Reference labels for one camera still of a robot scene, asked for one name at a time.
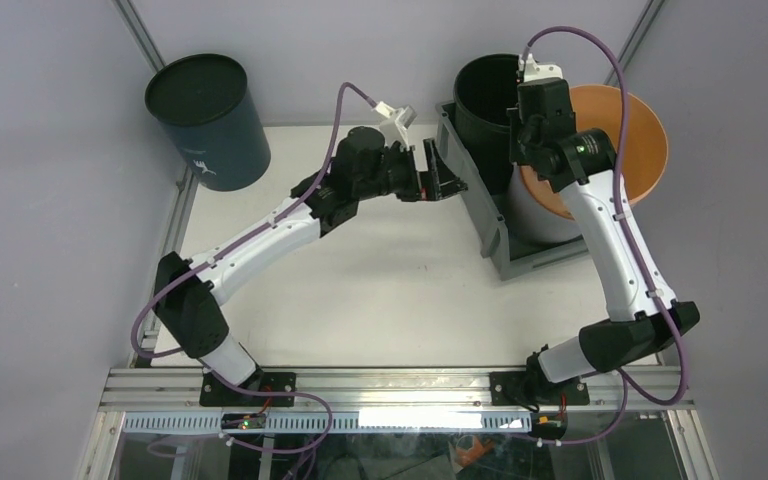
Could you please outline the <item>dark blue cylindrical container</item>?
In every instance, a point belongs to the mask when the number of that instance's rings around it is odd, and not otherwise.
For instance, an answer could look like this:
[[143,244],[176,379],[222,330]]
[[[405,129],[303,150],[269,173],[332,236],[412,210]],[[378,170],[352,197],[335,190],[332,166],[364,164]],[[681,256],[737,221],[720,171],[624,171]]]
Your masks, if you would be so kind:
[[244,67],[200,53],[158,71],[144,103],[198,182],[219,192],[244,189],[268,170],[271,150]]

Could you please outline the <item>orange plastic bucket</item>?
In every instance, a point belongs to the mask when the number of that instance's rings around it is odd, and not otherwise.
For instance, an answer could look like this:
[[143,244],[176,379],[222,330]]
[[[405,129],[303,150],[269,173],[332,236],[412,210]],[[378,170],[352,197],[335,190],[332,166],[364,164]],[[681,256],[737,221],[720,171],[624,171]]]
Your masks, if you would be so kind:
[[[570,89],[572,108],[576,113],[578,131],[592,128],[603,130],[613,145],[619,141],[621,122],[621,92],[607,85],[579,85]],[[630,118],[623,157],[623,177],[628,199],[636,204],[645,198],[660,181],[668,162],[667,134],[656,113],[640,98],[628,95]],[[551,214],[571,220],[559,194],[552,191],[536,172],[522,166],[515,169],[515,180],[527,193]]]

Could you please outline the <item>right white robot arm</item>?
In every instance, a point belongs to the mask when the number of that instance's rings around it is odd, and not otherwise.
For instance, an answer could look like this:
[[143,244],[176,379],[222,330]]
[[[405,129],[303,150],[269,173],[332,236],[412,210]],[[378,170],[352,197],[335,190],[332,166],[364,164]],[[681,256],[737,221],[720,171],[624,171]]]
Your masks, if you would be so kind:
[[562,79],[518,85],[509,109],[510,159],[535,200],[571,219],[602,285],[607,319],[533,354],[526,396],[548,405],[564,382],[605,373],[672,345],[700,320],[681,301],[646,246],[631,208],[666,169],[664,127],[641,99],[605,85],[571,87]]

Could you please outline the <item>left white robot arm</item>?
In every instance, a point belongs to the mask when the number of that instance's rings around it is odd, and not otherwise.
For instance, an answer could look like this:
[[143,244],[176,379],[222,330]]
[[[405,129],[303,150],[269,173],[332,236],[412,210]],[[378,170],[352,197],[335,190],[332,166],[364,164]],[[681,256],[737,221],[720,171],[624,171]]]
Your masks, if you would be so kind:
[[187,357],[224,379],[222,392],[235,405],[258,399],[261,368],[234,339],[223,305],[272,263],[353,219],[365,200],[437,202],[467,191],[433,140],[423,148],[427,168],[420,171],[412,147],[387,141],[375,128],[355,127],[331,143],[319,171],[258,223],[190,258],[172,252],[159,261],[153,313]]

